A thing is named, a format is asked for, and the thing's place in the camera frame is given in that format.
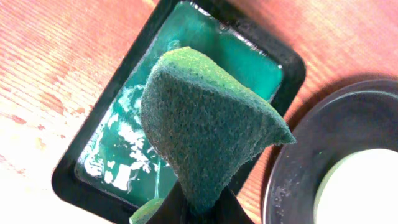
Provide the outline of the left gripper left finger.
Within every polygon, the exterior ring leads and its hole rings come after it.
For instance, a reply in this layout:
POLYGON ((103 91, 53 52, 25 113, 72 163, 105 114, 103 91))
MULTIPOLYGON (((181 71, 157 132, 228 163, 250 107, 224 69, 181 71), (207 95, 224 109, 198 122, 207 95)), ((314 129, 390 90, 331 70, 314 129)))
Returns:
POLYGON ((188 203, 179 182, 176 182, 162 205, 147 224, 187 224, 188 203))

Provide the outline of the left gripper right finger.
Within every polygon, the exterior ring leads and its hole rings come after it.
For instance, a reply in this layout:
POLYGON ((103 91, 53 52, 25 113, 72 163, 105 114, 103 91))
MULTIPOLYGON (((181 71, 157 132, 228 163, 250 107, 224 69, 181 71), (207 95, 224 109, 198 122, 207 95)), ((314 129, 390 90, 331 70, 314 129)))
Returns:
POLYGON ((205 223, 210 224, 254 224, 229 187, 225 187, 216 201, 205 223))

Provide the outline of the green sponge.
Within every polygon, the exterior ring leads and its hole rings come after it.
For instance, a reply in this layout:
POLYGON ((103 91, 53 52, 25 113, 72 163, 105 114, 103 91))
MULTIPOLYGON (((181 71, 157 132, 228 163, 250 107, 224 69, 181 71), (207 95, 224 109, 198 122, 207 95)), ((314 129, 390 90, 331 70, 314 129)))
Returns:
POLYGON ((271 145, 293 144, 283 117, 205 54, 168 51, 141 99, 141 125, 174 170, 188 223, 205 223, 239 168, 271 145))

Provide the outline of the mint plate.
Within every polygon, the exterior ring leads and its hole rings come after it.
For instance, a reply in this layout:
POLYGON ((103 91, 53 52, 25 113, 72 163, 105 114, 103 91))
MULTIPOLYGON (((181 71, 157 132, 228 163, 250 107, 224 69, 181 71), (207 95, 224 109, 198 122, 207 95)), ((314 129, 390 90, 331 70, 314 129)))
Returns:
POLYGON ((313 206, 315 224, 397 224, 397 152, 369 149, 338 161, 313 206))

